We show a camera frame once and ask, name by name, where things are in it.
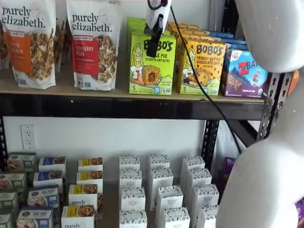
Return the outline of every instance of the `orange label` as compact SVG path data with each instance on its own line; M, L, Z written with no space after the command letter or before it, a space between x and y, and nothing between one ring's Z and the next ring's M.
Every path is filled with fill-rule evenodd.
M12 65L17 71L32 73L30 61L30 37L24 32L8 30L4 39Z

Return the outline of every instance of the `electrical outlet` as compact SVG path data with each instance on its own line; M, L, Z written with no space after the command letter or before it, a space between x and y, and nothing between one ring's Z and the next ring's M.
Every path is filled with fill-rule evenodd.
M36 150L35 126L34 125L20 125L22 147L27 151Z

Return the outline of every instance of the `red label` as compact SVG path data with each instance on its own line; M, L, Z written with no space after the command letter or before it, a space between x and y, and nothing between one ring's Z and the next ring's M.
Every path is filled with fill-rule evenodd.
M93 40L93 36L74 36L72 53L74 72L98 75L98 40Z

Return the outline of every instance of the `purely elizabeth granola bag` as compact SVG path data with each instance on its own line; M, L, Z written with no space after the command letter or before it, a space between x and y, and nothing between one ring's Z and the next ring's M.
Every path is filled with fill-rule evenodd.
M55 0L0 0L0 18L19 86L55 86Z
M120 3L67 0L67 17L73 35L75 87L114 89L122 23Z

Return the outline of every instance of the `shelf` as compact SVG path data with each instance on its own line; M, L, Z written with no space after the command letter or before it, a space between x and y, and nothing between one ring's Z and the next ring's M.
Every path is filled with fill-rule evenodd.
M222 119L204 96L131 95L125 72L117 73L116 89L110 92L81 91L74 88L73 69L63 65L56 86L47 90L20 88L12 70L0 72L0 115L95 117L139 119ZM262 99L213 96L230 120L260 120Z

